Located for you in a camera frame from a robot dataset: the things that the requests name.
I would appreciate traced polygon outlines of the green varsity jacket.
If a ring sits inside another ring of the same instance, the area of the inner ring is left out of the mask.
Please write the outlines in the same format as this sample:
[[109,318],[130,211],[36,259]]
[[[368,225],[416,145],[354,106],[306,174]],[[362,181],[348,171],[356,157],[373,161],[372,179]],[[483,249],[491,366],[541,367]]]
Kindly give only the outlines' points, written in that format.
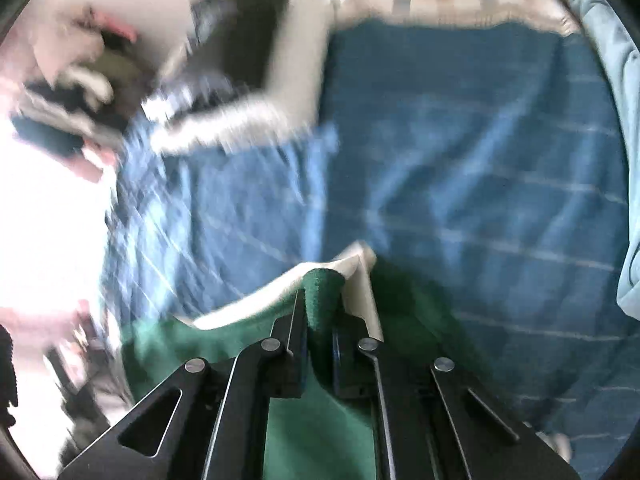
[[[170,316],[123,330],[119,354],[132,396],[142,399],[188,359],[233,358],[268,336],[273,322],[291,312],[299,290],[307,295],[314,353],[329,344],[334,315],[347,310],[362,315],[372,333],[416,366],[448,356],[471,372],[484,372],[442,291],[355,242],[331,261],[299,263],[256,292],[194,320]],[[374,478],[369,408],[338,400],[317,375],[310,371],[301,398],[271,402],[265,478]]]

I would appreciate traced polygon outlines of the light blue quilt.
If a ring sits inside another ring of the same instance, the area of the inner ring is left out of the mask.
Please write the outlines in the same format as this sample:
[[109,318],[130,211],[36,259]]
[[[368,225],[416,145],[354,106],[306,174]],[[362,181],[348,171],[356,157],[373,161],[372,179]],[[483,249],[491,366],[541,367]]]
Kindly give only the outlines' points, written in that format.
[[613,0],[565,0],[596,50],[622,129],[628,165],[629,243],[620,278],[618,306],[639,317],[639,45]]

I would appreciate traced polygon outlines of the blue striped bed sheet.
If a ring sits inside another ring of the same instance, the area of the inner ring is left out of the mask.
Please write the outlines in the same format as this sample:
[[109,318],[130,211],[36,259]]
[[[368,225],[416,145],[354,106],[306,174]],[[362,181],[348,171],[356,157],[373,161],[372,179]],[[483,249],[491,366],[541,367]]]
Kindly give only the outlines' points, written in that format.
[[626,153],[585,36],[367,21],[337,32],[310,136],[163,157],[134,119],[117,180],[104,302],[143,398],[184,361],[235,356],[290,300],[237,307],[363,242],[384,337],[436,351],[546,434],[584,479],[639,418],[639,324],[616,302],[628,248]]

